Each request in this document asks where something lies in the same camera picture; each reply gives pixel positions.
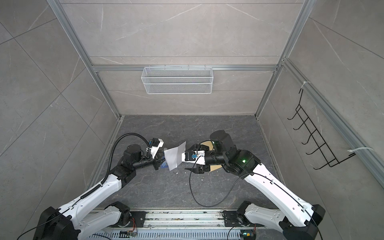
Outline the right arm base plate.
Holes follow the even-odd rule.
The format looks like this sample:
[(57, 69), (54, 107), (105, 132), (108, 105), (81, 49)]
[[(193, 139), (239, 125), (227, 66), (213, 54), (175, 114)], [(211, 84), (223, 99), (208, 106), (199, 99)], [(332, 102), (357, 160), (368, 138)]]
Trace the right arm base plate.
[(222, 211), (222, 217), (226, 227), (242, 227), (236, 211)]

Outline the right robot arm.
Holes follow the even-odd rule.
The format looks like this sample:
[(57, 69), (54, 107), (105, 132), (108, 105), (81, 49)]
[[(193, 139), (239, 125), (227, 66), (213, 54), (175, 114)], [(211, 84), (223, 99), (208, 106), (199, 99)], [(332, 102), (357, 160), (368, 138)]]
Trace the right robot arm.
[(242, 226), (263, 226), (279, 231), (287, 240), (314, 240), (320, 236), (319, 225), (325, 216), (320, 205), (311, 205), (298, 197), (248, 150), (240, 150), (224, 130), (210, 135), (213, 148), (195, 144), (181, 154), (183, 162), (193, 163), (191, 173), (202, 174), (213, 165), (237, 176), (263, 193), (275, 206), (263, 208), (244, 201), (231, 219)]

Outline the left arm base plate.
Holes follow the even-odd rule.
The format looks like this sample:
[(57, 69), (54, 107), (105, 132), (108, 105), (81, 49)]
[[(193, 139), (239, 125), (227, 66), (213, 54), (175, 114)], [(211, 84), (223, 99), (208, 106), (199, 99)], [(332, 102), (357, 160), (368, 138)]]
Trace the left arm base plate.
[(118, 226), (121, 228), (133, 228), (134, 226), (142, 228), (144, 226), (145, 211), (125, 212), (122, 214)]

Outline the tan paper envelope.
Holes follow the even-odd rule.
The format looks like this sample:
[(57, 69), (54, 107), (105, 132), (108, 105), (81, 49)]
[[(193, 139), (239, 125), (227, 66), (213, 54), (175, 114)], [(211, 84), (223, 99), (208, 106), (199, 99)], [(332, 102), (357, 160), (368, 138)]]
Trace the tan paper envelope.
[(221, 169), (222, 165), (216, 162), (213, 143), (211, 141), (203, 141), (200, 144), (208, 147), (210, 151), (208, 157), (206, 158), (208, 158), (208, 162), (211, 163), (211, 165), (209, 165), (210, 169), (208, 169), (208, 167), (205, 167), (205, 171), (211, 173)]

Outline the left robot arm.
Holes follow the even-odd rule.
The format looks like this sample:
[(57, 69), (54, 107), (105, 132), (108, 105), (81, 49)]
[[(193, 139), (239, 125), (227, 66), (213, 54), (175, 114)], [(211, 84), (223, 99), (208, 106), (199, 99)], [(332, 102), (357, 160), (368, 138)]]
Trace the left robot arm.
[(153, 139), (146, 151), (130, 145), (118, 164), (90, 190), (61, 207), (49, 207), (40, 216), (35, 240), (82, 240), (109, 226), (134, 226), (130, 208), (114, 202), (101, 212), (89, 215), (100, 203), (127, 185), (136, 170), (153, 166), (156, 170), (165, 161), (163, 141)]

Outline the white letter with blue border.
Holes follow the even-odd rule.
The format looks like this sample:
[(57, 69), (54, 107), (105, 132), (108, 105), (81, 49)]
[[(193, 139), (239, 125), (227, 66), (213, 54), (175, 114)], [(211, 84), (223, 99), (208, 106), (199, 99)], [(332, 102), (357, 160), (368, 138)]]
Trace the white letter with blue border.
[(168, 165), (169, 171), (176, 169), (182, 163), (182, 154), (185, 153), (186, 142), (175, 148), (164, 150), (165, 162)]

